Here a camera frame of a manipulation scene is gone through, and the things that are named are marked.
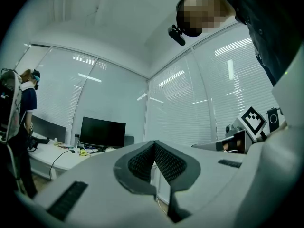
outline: person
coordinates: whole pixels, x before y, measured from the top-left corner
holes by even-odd
[[[180,0],[177,26],[196,37],[229,17],[247,25],[256,57],[274,86],[303,42],[300,0]]]
[[[40,81],[40,73],[37,70],[26,70],[20,75],[22,84],[22,96],[20,104],[20,128],[18,134],[9,140],[15,157],[19,160],[19,171],[24,188],[30,198],[36,193],[36,187],[31,174],[29,153],[26,141],[30,134],[33,111],[37,109],[36,91]]]

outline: white desk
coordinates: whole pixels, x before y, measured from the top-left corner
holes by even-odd
[[[66,172],[67,170],[73,168],[80,162],[86,160],[87,158],[93,157],[94,155],[101,154],[102,152],[96,154],[88,154],[87,156],[79,155],[79,149],[71,149],[75,153],[67,152],[63,154],[56,162],[54,163],[51,170],[51,177],[55,179],[58,175]],[[49,169],[56,158],[59,157],[62,153],[68,151],[57,146],[54,146],[54,141],[50,140],[48,144],[39,144],[38,148],[34,152],[30,152],[30,163],[32,172],[49,179]]]

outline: black pants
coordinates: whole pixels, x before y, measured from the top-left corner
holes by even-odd
[[[37,194],[37,190],[32,178],[32,171],[29,162],[29,153],[27,152],[27,146],[25,145],[28,138],[28,132],[23,126],[20,126],[18,134],[10,139],[9,145],[13,150],[16,158],[16,166],[19,170],[20,177],[22,179],[25,190],[30,198],[33,198]]]

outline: vr headset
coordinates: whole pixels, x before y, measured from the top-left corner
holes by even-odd
[[[179,43],[181,46],[184,46],[186,44],[185,39],[183,38],[182,34],[185,34],[189,37],[197,37],[201,34],[201,32],[198,32],[196,28],[191,28],[190,24],[185,22],[185,18],[182,15],[182,12],[179,10],[182,9],[184,0],[179,0],[179,2],[176,5],[176,23],[177,27],[175,25],[172,25],[168,28],[168,34],[169,36],[174,39],[177,43]]]

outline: monitor screen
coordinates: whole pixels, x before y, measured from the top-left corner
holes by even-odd
[[[124,123],[84,117],[81,126],[80,142],[92,145],[123,147],[124,131]]]

